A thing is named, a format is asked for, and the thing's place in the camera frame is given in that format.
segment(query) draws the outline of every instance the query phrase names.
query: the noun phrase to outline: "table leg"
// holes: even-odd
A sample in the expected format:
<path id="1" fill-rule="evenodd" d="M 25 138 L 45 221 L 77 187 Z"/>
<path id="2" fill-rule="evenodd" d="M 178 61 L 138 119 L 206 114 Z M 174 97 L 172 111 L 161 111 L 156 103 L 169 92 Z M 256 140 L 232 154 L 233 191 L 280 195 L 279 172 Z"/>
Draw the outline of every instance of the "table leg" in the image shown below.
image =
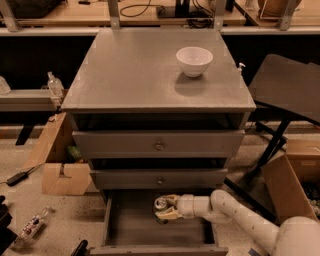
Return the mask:
<path id="1" fill-rule="evenodd" d="M 277 130 L 273 133 L 272 139 L 270 140 L 267 148 L 260 157 L 255 168 L 244 175 L 243 179 L 247 184 L 250 183 L 252 179 L 259 174 L 259 172 L 261 171 L 261 167 L 265 165 L 270 160 L 270 158 L 283 146 L 284 143 L 281 140 L 283 137 L 283 133 L 286 131 L 289 124 L 290 120 L 284 117 Z"/>
<path id="2" fill-rule="evenodd" d="M 26 143 L 35 125 L 36 123 L 32 121 L 23 125 L 23 128 L 17 139 L 16 146 L 24 145 Z"/>

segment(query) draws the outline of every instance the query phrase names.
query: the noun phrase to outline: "workbench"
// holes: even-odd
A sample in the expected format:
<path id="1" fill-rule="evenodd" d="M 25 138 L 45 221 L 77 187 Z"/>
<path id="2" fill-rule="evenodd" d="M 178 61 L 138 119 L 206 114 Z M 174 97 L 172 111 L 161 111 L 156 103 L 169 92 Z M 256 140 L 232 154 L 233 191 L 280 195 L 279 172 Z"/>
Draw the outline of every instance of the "workbench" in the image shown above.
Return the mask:
<path id="1" fill-rule="evenodd" d="M 68 0 L 61 2 L 53 11 L 44 18 L 39 19 L 18 19 L 21 26 L 25 27 L 88 27 L 88 26 L 110 26 L 110 14 L 107 2 L 91 1 L 90 5 L 80 5 L 77 0 Z M 206 0 L 200 0 L 199 3 L 210 9 Z M 136 5 L 148 4 L 148 0 L 123 0 L 118 2 L 119 10 L 121 8 Z M 174 6 L 175 1 L 152 0 L 152 5 Z M 130 8 L 125 11 L 132 15 L 140 13 L 145 7 Z M 128 18 L 120 15 L 121 26 L 161 26 L 161 25 L 187 25 L 185 18 L 165 18 L 159 19 L 156 7 L 148 9 L 140 16 Z M 225 11 L 224 24 L 233 26 L 242 26 L 246 19 L 234 8 L 233 12 Z"/>

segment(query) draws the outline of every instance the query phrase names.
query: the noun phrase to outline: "cardboard box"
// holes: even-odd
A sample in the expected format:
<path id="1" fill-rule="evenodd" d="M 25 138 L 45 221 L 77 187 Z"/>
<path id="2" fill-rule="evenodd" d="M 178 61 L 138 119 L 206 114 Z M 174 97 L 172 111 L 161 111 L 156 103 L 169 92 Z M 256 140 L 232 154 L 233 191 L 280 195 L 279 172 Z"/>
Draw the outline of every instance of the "cardboard box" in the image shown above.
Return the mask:
<path id="1" fill-rule="evenodd" d="M 85 192 L 97 191 L 87 163 L 63 165 L 68 162 L 66 147 L 74 144 L 72 131 L 66 113 L 50 117 L 24 164 L 24 168 L 44 164 L 44 194 L 83 195 Z"/>
<path id="2" fill-rule="evenodd" d="M 288 140 L 286 154 L 262 172 L 280 223 L 293 216 L 318 221 L 301 183 L 320 182 L 320 141 Z"/>

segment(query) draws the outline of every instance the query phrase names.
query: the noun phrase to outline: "table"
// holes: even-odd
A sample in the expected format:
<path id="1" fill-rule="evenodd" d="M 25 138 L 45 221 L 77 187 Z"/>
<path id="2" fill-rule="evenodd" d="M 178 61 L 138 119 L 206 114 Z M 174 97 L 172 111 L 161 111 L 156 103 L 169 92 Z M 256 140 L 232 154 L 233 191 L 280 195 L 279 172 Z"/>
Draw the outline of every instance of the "table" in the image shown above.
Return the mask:
<path id="1" fill-rule="evenodd" d="M 259 18 L 258 1 L 250 0 L 249 6 L 246 6 L 247 0 L 236 0 L 235 5 L 239 11 L 255 26 L 275 27 L 277 20 L 268 20 Z M 303 0 L 293 14 L 291 26 L 319 26 L 320 25 L 320 3 L 313 0 Z"/>
<path id="2" fill-rule="evenodd" d="M 185 76 L 175 57 L 190 45 L 214 56 L 198 78 Z M 218 31 L 99 32 L 62 106 L 106 200 L 105 246 L 95 255 L 226 255 L 211 224 L 159 225 L 152 205 L 159 193 L 207 193 L 222 185 L 254 109 Z"/>
<path id="3" fill-rule="evenodd" d="M 249 90 L 258 105 L 277 109 L 283 113 L 283 118 L 277 130 L 271 131 L 272 139 L 257 165 L 245 175 L 246 185 L 283 146 L 283 134 L 291 121 L 305 120 L 320 125 L 319 84 L 320 66 L 313 63 L 304 64 L 275 54 L 266 56 Z M 246 194 L 245 189 L 231 180 L 226 180 L 226 183 L 252 205 L 262 209 L 266 218 L 275 219 L 255 199 Z"/>
<path id="4" fill-rule="evenodd" d="M 21 19 L 18 20 L 21 26 L 110 26 L 110 16 L 108 4 L 103 1 L 91 1 L 90 5 L 80 5 L 77 0 L 68 0 L 68 3 L 62 2 L 46 17 L 40 19 Z M 174 0 L 152 0 L 154 5 L 174 5 Z M 147 4 L 147 0 L 123 0 L 120 1 L 119 10 L 123 7 L 133 4 Z M 205 0 L 199 3 L 204 7 L 208 7 Z M 141 11 L 141 7 L 128 9 L 126 14 L 136 14 Z M 138 17 L 127 18 L 120 15 L 121 26 L 160 26 L 160 25 L 187 25 L 186 19 L 159 19 L 157 17 L 156 8 L 149 7 L 147 11 Z M 234 8 L 233 12 L 226 11 L 224 15 L 225 25 L 241 26 L 246 19 L 240 12 Z"/>

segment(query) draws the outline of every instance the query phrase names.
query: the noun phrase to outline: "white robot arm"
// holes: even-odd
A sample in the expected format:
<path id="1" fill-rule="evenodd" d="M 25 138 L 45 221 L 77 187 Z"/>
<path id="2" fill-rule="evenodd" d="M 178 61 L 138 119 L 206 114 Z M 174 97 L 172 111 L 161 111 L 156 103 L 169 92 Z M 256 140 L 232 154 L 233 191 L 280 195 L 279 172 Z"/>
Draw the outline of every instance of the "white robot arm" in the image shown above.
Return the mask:
<path id="1" fill-rule="evenodd" d="M 202 217 L 212 223 L 235 220 L 272 256 L 319 256 L 320 224 L 306 217 L 293 217 L 280 227 L 240 204 L 223 190 L 211 196 L 167 195 L 155 200 L 159 220 Z"/>

